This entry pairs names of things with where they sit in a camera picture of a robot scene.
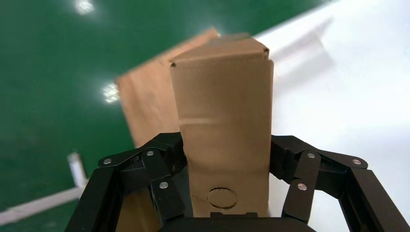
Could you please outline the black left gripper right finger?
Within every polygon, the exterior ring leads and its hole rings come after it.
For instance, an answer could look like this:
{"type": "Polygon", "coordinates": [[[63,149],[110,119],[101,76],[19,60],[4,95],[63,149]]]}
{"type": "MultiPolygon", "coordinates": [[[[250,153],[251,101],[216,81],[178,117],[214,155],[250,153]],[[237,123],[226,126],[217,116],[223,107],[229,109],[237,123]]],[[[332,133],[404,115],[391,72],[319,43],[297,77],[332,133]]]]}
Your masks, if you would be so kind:
{"type": "Polygon", "coordinates": [[[314,193],[320,190],[338,200],[351,232],[410,229],[362,158],[320,150],[291,135],[273,135],[270,172],[289,184],[284,218],[308,223],[314,193]]]}

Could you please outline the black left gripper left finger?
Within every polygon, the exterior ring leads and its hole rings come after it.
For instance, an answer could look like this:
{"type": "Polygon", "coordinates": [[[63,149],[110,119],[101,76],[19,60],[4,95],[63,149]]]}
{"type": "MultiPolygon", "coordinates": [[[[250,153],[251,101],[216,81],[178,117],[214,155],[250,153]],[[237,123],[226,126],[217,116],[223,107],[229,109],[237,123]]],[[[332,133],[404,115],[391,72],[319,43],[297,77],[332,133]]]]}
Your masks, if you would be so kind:
{"type": "Polygon", "coordinates": [[[99,160],[68,232],[149,232],[186,211],[173,181],[187,164],[179,132],[160,133],[143,146],[99,160]]]}

